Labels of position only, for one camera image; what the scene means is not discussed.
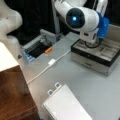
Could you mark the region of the blue white gripper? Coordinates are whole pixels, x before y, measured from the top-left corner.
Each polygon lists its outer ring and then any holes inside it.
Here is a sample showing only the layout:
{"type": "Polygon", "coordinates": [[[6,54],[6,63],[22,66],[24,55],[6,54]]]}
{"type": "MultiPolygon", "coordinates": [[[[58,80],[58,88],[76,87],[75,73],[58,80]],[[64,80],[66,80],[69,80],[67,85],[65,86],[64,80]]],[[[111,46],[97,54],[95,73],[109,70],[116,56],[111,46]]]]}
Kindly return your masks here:
{"type": "Polygon", "coordinates": [[[102,17],[100,19],[100,23],[98,25],[98,33],[97,33],[97,36],[99,38],[105,38],[106,37],[106,34],[107,34],[107,31],[108,31],[108,27],[109,27],[109,19],[108,18],[105,18],[105,17],[102,17]]]}

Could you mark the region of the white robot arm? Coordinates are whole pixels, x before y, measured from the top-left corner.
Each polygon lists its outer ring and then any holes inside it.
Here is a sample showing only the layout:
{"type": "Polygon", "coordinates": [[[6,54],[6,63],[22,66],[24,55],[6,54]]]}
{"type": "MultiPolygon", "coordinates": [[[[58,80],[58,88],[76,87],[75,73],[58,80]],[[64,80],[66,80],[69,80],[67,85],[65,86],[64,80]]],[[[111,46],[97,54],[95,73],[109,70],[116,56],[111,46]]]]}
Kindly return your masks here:
{"type": "MultiPolygon", "coordinates": [[[[108,0],[98,0],[95,9],[85,7],[87,0],[55,0],[56,11],[72,30],[80,33],[85,42],[94,43],[96,38],[106,37],[109,20],[104,17],[108,0]]],[[[5,0],[0,0],[0,42],[13,55],[18,64],[23,67],[26,58],[22,53],[18,39],[9,33],[18,29],[23,23],[22,16],[10,8],[5,0]]]]}

